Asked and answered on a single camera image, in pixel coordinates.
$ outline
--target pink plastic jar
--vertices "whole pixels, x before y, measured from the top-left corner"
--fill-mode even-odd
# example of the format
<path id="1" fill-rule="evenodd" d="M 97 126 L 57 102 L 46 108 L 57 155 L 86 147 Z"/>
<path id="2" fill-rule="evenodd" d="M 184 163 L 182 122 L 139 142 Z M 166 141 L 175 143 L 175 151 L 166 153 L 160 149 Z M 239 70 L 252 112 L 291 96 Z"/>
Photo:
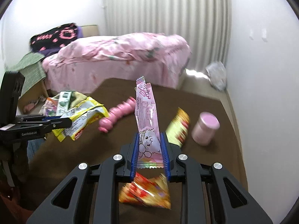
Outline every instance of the pink plastic jar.
<path id="1" fill-rule="evenodd" d="M 197 144 L 207 146 L 219 127 L 220 124 L 215 115 L 208 112 L 202 112 L 198 122 L 192 130 L 192 138 Z"/>

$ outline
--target purple pillow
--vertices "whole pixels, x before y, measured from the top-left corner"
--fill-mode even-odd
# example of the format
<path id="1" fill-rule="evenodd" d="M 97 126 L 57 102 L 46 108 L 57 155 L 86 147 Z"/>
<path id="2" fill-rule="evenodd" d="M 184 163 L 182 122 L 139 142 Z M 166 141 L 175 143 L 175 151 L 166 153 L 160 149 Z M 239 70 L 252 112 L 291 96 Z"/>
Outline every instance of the purple pillow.
<path id="1" fill-rule="evenodd" d="M 82 28 L 79 26 L 77 26 L 77 28 L 78 28 L 77 38 L 78 39 L 83 38 L 84 36 L 83 36 Z"/>

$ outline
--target green towel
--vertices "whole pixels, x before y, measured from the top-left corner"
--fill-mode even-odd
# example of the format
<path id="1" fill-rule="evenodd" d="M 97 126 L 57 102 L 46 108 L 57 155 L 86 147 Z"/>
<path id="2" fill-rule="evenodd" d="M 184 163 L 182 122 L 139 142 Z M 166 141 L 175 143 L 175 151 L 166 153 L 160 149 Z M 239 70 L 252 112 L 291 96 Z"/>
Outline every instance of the green towel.
<path id="1" fill-rule="evenodd" d="M 25 77 L 21 96 L 46 77 L 40 61 L 43 58 L 43 54 L 30 52 L 26 54 L 18 64 L 12 67 L 6 66 L 6 71 L 19 71 Z"/>

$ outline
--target pink dog toy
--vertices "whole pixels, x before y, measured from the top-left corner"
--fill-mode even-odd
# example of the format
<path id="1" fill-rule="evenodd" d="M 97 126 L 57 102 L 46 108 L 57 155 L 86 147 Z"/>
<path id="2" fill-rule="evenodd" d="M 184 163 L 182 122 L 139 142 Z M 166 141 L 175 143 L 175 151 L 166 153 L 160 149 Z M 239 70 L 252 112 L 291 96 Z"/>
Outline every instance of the pink dog toy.
<path id="1" fill-rule="evenodd" d="M 101 118 L 99 120 L 99 131 L 108 133 L 108 131 L 113 128 L 113 124 L 115 124 L 117 120 L 135 111 L 135 105 L 136 100 L 133 97 L 129 97 L 126 102 L 111 108 L 109 110 L 109 117 Z"/>

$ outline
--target plastic bag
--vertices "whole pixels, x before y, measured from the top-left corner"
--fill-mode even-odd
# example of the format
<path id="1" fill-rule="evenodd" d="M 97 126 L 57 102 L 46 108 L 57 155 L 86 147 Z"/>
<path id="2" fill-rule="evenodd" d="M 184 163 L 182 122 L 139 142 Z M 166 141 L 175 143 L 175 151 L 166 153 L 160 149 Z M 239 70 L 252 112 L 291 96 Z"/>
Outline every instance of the plastic bag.
<path id="1" fill-rule="evenodd" d="M 223 91 L 226 88 L 226 70 L 222 62 L 215 61 L 206 67 L 210 82 L 217 90 Z"/>
<path id="2" fill-rule="evenodd" d="M 47 98 L 39 113 L 46 116 L 55 116 L 57 111 L 58 99 Z"/>
<path id="3" fill-rule="evenodd" d="M 165 175 L 147 179 L 136 173 L 132 183 L 123 186 L 119 202 L 170 209 L 170 196 Z"/>
<path id="4" fill-rule="evenodd" d="M 135 116 L 139 131 L 138 168 L 163 167 L 156 103 L 150 83 L 136 80 Z"/>

